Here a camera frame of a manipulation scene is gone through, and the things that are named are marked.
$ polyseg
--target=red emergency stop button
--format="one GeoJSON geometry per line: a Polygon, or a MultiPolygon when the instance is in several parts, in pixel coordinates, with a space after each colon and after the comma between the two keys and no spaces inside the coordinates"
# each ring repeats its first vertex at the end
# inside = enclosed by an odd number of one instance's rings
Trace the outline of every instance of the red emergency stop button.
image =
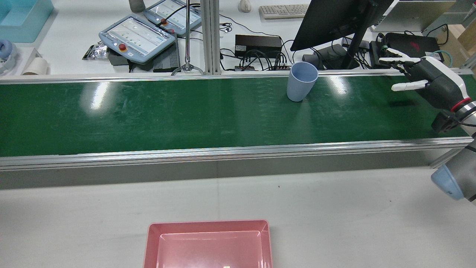
{"type": "Polygon", "coordinates": [[[119,51],[120,51],[120,52],[127,51],[126,45],[125,45],[125,44],[120,44],[120,45],[119,45],[119,51]]]}

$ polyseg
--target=pink tray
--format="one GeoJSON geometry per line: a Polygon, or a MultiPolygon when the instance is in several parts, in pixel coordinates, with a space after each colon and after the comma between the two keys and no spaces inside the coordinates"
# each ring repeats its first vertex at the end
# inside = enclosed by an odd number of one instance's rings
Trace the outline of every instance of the pink tray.
{"type": "Polygon", "coordinates": [[[272,268],[265,220],[153,223],[144,268],[272,268]]]}

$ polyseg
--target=paper roll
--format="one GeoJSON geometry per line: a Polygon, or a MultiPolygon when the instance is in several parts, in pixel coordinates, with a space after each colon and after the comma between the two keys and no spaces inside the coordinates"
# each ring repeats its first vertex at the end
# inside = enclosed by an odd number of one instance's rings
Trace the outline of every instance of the paper roll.
{"type": "Polygon", "coordinates": [[[43,58],[34,58],[21,75],[46,74],[48,62],[43,58]]]}

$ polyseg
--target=red ring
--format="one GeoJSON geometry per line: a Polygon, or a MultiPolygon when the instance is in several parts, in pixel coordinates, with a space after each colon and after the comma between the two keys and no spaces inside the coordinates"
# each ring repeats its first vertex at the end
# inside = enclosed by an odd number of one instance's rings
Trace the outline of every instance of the red ring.
{"type": "Polygon", "coordinates": [[[462,103],[464,103],[464,102],[466,102],[466,101],[469,101],[469,102],[470,102],[470,101],[471,101],[471,98],[465,98],[464,100],[462,100],[462,101],[456,103],[456,105],[453,106],[453,108],[451,108],[450,112],[454,113],[455,110],[456,110],[456,108],[458,108],[459,105],[461,105],[462,103]]]}

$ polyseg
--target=keyboard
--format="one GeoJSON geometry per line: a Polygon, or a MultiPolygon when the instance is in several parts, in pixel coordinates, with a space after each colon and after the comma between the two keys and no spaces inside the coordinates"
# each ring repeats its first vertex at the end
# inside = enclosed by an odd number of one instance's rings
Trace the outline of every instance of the keyboard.
{"type": "Polygon", "coordinates": [[[259,13],[265,20],[303,18],[309,4],[260,6],[259,13]]]}

